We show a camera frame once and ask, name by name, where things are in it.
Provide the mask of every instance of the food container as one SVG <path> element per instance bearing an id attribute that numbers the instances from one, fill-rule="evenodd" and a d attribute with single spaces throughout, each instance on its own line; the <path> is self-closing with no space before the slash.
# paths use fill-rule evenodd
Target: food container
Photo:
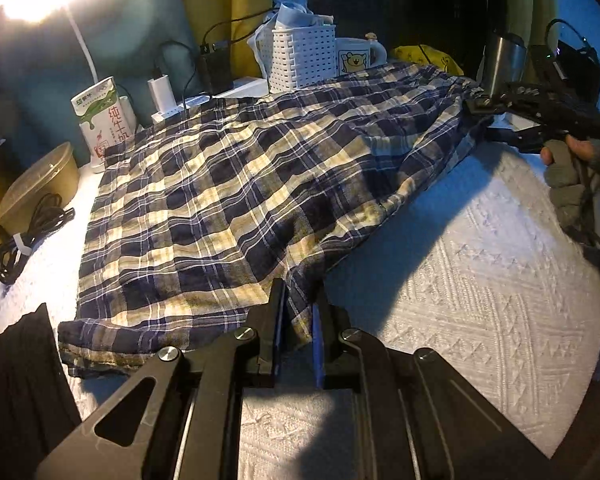
<path id="1" fill-rule="evenodd" d="M 18 179 L 0 202 L 0 226 L 11 236 L 29 229 L 33 210 L 47 193 L 58 193 L 65 207 L 78 189 L 74 149 L 65 142 L 47 153 Z"/>

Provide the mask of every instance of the milk carton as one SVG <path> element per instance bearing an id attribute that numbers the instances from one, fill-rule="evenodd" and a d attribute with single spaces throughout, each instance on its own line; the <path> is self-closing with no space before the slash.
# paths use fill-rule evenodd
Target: milk carton
<path id="1" fill-rule="evenodd" d="M 71 99 L 91 152 L 91 167 L 104 170 L 104 150 L 133 135 L 112 77 Z"/>

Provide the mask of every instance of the container lid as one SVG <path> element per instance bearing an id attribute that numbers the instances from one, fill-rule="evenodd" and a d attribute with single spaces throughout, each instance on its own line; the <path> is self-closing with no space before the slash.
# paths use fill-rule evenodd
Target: container lid
<path id="1" fill-rule="evenodd" d="M 28 197 L 51 182 L 71 160 L 73 152 L 70 142 L 60 144 L 21 174 L 2 197 L 0 224 L 5 215 L 16 210 Z"/>

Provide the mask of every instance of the black fabric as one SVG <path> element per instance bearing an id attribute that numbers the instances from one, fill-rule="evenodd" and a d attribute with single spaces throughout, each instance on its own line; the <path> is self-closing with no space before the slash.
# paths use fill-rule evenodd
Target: black fabric
<path id="1" fill-rule="evenodd" d="M 0 334 L 0 479 L 32 478 L 80 422 L 43 303 Z"/>

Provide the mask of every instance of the mug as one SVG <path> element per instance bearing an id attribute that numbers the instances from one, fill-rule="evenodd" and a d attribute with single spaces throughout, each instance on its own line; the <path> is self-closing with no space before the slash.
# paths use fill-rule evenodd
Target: mug
<path id="1" fill-rule="evenodd" d="M 336 38 L 338 75 L 358 72 L 386 63 L 386 49 L 376 40 L 376 35 L 367 34 L 366 37 L 367 40 Z"/>

